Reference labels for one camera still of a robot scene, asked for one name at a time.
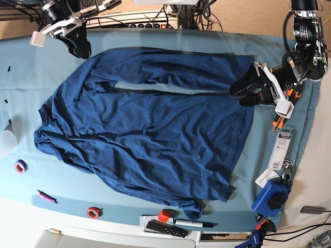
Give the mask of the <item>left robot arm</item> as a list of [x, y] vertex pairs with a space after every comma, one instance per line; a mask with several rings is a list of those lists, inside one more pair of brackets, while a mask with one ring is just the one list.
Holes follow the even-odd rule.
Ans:
[[294, 50], [284, 35], [286, 53], [281, 65], [270, 68], [253, 62], [246, 75], [230, 87], [230, 96], [239, 98], [242, 106], [274, 105], [277, 116], [289, 119], [304, 80], [319, 81], [328, 70], [327, 46], [322, 20], [318, 17], [322, 10], [323, 4], [317, 1], [289, 1], [283, 29], [292, 18]]

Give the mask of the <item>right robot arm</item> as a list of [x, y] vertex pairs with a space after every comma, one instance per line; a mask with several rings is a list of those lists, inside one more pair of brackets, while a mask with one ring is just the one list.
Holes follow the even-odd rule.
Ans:
[[72, 11], [67, 1], [43, 1], [41, 10], [49, 23], [40, 31], [32, 33], [31, 45], [43, 47], [46, 37], [50, 36], [63, 42], [73, 56], [90, 58], [91, 44], [87, 40], [86, 22], [80, 12]]

